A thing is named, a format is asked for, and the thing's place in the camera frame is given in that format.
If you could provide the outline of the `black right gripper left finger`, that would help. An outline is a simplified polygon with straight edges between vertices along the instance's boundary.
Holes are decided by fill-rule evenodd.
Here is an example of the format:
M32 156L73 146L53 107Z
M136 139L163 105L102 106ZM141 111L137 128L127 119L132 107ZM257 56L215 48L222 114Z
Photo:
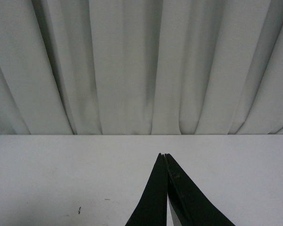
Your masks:
M142 196L127 226L165 226L167 220L167 169L159 153Z

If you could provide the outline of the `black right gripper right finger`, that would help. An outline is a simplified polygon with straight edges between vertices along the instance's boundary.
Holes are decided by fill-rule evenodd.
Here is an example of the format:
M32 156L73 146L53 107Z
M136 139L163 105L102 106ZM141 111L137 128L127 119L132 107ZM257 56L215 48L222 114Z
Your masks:
M234 226L190 179L170 154L165 154L168 170L168 198L175 226Z

